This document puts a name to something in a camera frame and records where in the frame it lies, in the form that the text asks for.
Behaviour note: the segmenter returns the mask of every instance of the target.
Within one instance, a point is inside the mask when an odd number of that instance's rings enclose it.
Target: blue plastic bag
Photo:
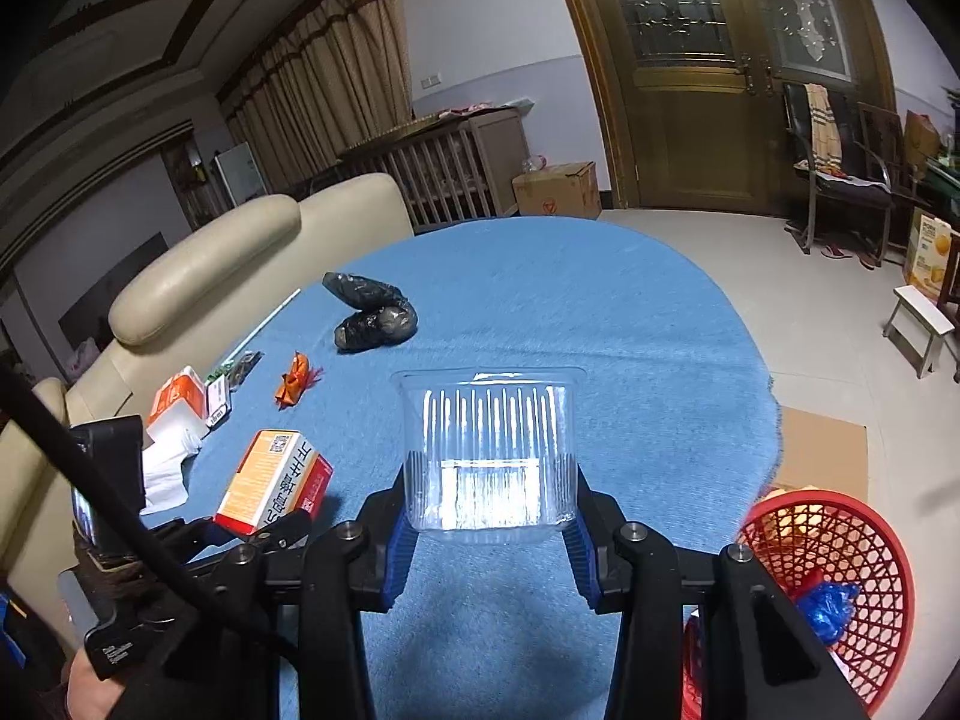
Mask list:
[[[800,596],[796,604],[819,640],[829,646],[836,644],[847,630],[847,624],[853,619],[853,599],[859,592],[859,584],[822,581]]]

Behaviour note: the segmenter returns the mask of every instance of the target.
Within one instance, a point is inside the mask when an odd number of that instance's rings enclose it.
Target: table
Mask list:
[[[582,367],[577,454],[590,486],[679,546],[718,551],[773,476],[779,407],[760,353],[707,274],[658,241],[573,218],[474,221],[346,270],[399,286],[416,336],[338,355],[333,328],[349,309],[319,284],[304,290],[248,346],[264,357],[189,469],[189,500],[148,524],[211,514],[260,428],[301,430],[333,464],[320,526],[352,517],[400,467],[388,377],[430,367]],[[272,393],[295,350],[323,379],[278,412]],[[560,535],[421,538],[395,608],[364,617],[378,716],[602,717],[618,625],[577,594]],[[287,678],[281,696],[293,720]]]

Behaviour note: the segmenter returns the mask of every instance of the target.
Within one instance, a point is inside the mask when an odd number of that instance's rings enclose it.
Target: clear plastic cup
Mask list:
[[[577,515],[574,394],[580,368],[414,370],[403,400],[413,527],[443,541],[541,541]]]

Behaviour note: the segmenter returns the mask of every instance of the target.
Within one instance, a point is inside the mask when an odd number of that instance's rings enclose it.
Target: human hand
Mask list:
[[[66,686],[66,710],[71,720],[106,720],[114,704],[123,695],[125,685],[113,677],[97,677],[83,647],[70,664]]]

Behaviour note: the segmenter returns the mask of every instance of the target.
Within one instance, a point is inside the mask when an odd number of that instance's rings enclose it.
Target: beige leather sofa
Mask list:
[[[253,199],[181,241],[141,272],[109,313],[116,340],[66,391],[37,385],[71,424],[145,416],[157,389],[192,365],[202,375],[290,293],[350,260],[413,234],[394,180],[362,175],[301,203],[283,194]],[[11,587],[76,645],[56,575],[74,565],[66,481],[8,425],[0,435],[0,569]]]

